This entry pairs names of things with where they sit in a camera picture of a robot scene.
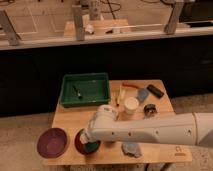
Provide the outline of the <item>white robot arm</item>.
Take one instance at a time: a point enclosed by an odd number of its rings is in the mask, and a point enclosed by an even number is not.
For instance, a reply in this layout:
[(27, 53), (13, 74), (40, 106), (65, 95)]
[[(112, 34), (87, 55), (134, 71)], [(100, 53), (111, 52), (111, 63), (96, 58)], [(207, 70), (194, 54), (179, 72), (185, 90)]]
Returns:
[(82, 130), (80, 142), (122, 141), (213, 148), (213, 113), (186, 113), (117, 121), (118, 112), (101, 105)]

